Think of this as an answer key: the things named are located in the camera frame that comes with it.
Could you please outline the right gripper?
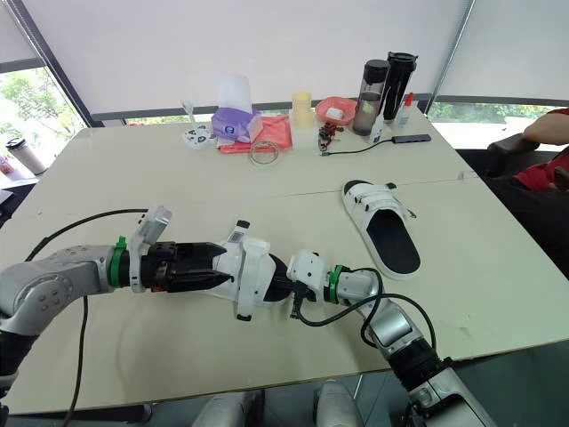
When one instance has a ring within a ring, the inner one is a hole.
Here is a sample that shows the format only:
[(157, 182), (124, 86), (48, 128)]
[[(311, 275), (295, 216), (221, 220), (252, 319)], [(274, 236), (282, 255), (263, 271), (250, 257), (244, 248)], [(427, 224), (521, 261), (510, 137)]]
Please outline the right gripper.
[(301, 313), (301, 305), (309, 292), (308, 287), (303, 283), (293, 284), (293, 306), (290, 318), (299, 319)]

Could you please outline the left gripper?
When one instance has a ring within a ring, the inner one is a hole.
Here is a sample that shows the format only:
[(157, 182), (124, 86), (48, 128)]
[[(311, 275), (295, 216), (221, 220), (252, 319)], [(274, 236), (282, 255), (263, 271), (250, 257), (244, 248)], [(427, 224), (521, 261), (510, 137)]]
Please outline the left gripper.
[(157, 242), (140, 259), (140, 282), (151, 292), (183, 293), (213, 289), (234, 277), (211, 269), (172, 270), (177, 261), (188, 268), (212, 268), (227, 249), (212, 242)]

